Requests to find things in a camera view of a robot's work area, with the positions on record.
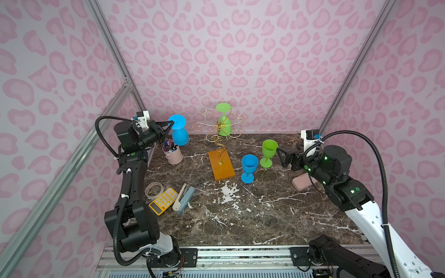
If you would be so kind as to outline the blue wine glass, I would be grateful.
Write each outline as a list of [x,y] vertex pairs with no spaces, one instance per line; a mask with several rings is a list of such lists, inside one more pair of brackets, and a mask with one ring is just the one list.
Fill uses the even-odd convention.
[[172,115],[169,120],[174,122],[172,125],[173,142],[179,146],[186,145],[190,139],[188,131],[185,128],[187,124],[186,118],[180,114],[176,114]]
[[242,169],[243,173],[241,175],[241,180],[245,184],[251,184],[254,181],[253,173],[257,170],[258,158],[255,155],[248,154],[242,158]]

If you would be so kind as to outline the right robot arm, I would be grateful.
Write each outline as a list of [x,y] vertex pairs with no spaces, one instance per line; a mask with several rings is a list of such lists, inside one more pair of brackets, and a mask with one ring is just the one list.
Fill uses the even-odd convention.
[[[313,144],[304,151],[289,153],[278,148],[277,154],[284,168],[304,170],[309,179],[324,187],[328,199],[344,212],[365,235],[382,259],[378,264],[341,247],[328,236],[320,236],[309,243],[310,263],[337,266],[356,278],[442,278],[415,255],[388,220],[388,183],[382,157],[375,144],[356,131],[336,131],[325,136],[308,130]],[[324,146],[336,135],[349,134],[364,140],[374,152],[382,184],[382,201],[378,204],[364,184],[350,173],[352,157],[337,145]]]

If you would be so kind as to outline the blue wine glass back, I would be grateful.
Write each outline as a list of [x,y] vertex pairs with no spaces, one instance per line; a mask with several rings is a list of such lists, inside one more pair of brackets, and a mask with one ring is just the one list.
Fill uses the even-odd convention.
[[169,120],[174,122],[172,125],[173,142],[179,146],[186,145],[190,139],[188,131],[185,128],[187,124],[186,118],[180,114],[176,114],[172,115]]

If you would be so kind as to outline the blue wine glass front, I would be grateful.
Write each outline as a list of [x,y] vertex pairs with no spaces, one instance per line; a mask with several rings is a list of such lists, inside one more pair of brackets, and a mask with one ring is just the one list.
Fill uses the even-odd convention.
[[254,181],[253,173],[257,170],[258,158],[255,155],[248,154],[242,158],[242,169],[243,173],[241,175],[241,180],[245,184],[251,184]]

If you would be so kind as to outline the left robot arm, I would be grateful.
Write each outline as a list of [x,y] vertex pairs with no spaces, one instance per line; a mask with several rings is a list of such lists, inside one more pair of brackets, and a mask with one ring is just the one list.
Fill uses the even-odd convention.
[[120,141],[114,150],[100,130],[98,117],[95,129],[105,147],[117,159],[117,174],[122,176],[121,191],[113,210],[105,213],[104,221],[112,236],[114,257],[119,265],[129,266],[140,257],[157,259],[169,266],[184,260],[175,237],[160,232],[154,212],[143,200],[144,182],[148,168],[148,150],[156,143],[163,143],[174,125],[172,120],[148,120],[146,126],[138,118],[125,119],[111,116],[118,123],[114,131]]

